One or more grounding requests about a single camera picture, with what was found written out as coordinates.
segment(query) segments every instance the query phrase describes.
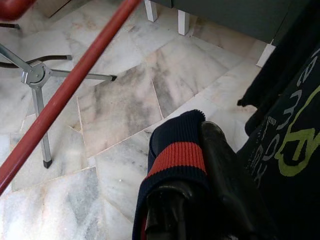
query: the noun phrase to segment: metal stand leg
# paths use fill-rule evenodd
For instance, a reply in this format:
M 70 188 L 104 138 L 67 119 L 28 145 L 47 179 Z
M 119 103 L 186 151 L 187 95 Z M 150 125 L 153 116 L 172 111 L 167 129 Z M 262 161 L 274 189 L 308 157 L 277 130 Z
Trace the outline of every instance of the metal stand leg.
M 20 29 L 19 24 L 11 24 L 11 23 L 0 23 L 0 27 L 2 28 L 10 28 L 10 29 Z
M 65 70 L 57 70 L 57 69 L 51 69 L 51 76 L 52 77 L 62 77 L 65 78 L 68 76 L 70 71 Z M 96 79 L 96 80 L 108 80 L 108 81 L 114 81 L 116 80 L 117 76 L 115 75 L 103 75 L 103 74 L 93 74 L 89 73 L 87 76 L 85 76 L 86 79 Z
M 32 90 L 32 97 L 33 97 L 33 104 L 36 117 L 39 116 L 40 112 L 44 109 L 44 98 L 42 94 L 41 87 L 31 88 Z M 49 168 L 52 164 L 51 154 L 50 154 L 50 146 L 49 146 L 49 138 L 48 133 L 46 132 L 41 140 L 41 151 L 43 157 L 43 165 L 45 168 Z

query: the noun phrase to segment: metal tripod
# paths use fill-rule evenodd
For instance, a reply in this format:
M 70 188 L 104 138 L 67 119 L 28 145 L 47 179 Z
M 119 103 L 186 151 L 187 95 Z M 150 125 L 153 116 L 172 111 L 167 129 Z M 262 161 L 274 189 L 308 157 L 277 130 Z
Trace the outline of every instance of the metal tripod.
M 28 62 L 23 61 L 20 57 L 15 55 L 9 49 L 0 44 L 0 55 L 5 57 L 10 63 L 0 62 L 0 67 L 5 68 L 20 68 L 22 69 L 22 78 L 21 82 L 29 85 L 32 91 L 32 98 L 34 104 L 35 115 L 38 117 L 40 112 L 44 109 L 44 98 L 42 87 L 48 81 L 50 77 L 63 77 L 65 78 L 70 72 L 64 70 L 50 69 L 45 65 L 41 60 L 57 60 L 65 59 L 72 60 L 71 55 L 63 56 L 44 56 Z M 102 74 L 92 74 L 89 73 L 86 79 L 95 79 L 95 80 L 109 80 L 114 81 L 117 76 L 115 75 L 102 75 Z M 43 165 L 46 168 L 49 168 L 52 164 L 52 158 L 50 153 L 50 145 L 48 133 L 46 133 L 41 140 L 41 150 L 43 157 Z

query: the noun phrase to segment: white table leg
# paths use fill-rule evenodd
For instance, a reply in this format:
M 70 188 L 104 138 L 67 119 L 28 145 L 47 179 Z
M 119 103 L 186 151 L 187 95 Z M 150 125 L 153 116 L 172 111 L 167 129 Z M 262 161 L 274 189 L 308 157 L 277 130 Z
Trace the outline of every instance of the white table leg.
M 149 21 L 154 22 L 158 18 L 157 4 L 150 0 L 144 0 L 146 16 Z
M 263 50 L 263 53 L 261 54 L 261 57 L 259 58 L 259 61 L 256 63 L 257 66 L 259 67 L 263 67 L 266 63 L 266 61 L 268 60 L 268 58 L 270 57 L 270 55 L 272 54 L 272 52 L 275 50 L 275 46 L 273 46 L 272 44 L 267 44 Z
M 186 35 L 189 31 L 189 19 L 190 14 L 181 10 L 178 10 L 178 32 L 181 35 Z

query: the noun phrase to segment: red object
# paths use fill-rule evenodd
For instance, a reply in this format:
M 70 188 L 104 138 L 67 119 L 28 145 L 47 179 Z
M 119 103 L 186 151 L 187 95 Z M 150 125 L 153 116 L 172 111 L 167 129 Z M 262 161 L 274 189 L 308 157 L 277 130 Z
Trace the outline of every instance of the red object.
M 178 141 L 170 144 L 156 157 L 146 178 L 178 166 L 195 167 L 206 173 L 202 150 L 198 144 L 189 141 Z
M 19 19 L 36 0 L 0 0 L 0 20 Z
M 101 54 L 141 0 L 125 0 L 0 167 L 0 194 L 26 162 Z

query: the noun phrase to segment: metal rod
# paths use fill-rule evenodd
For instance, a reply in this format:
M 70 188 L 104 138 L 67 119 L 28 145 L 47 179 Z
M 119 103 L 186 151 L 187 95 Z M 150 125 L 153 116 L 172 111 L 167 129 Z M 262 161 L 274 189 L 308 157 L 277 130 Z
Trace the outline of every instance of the metal rod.
M 31 88 L 31 90 L 32 90 L 35 115 L 36 117 L 38 117 L 41 111 L 45 107 L 42 88 L 36 87 L 36 88 Z M 51 153 L 50 153 L 48 132 L 44 134 L 40 143 L 41 143 L 41 151 L 42 151 L 42 157 L 43 157 L 43 165 L 46 168 L 49 168 L 52 163 L 52 159 L 51 159 Z
M 63 77 L 65 78 L 68 76 L 70 71 L 64 71 L 64 70 L 57 70 L 57 69 L 51 69 L 52 70 L 52 77 Z M 112 81 L 113 76 L 112 75 L 103 75 L 103 74 L 93 74 L 89 73 L 85 76 L 86 79 L 97 79 L 97 80 L 109 80 Z
M 4 56 L 11 63 L 13 63 L 13 64 L 17 65 L 19 68 L 23 69 L 25 72 L 27 72 L 27 73 L 32 72 L 32 68 L 28 63 L 23 61 L 20 57 L 15 55 L 12 51 L 7 49 L 1 43 L 0 43 L 0 54 L 2 56 Z
M 10 28 L 10 29 L 20 29 L 19 24 L 12 24 L 12 23 L 0 23 L 0 27 Z
M 26 134 L 15 146 L 0 167 L 0 194 L 3 193 L 19 169 L 26 162 L 27 158 L 76 92 L 90 69 L 95 65 L 101 54 L 140 1 L 141 0 L 125 0 L 122 2 L 108 24 L 41 111 L 39 117 L 37 117 Z
M 50 60 L 72 60 L 72 56 L 71 55 L 47 55 L 47 56 L 41 56 L 41 57 L 37 57 L 32 60 L 26 61 L 26 63 L 32 64 L 36 61 L 45 62 L 45 61 L 50 61 Z M 13 63 L 0 61 L 0 68 L 18 69 L 19 67 Z

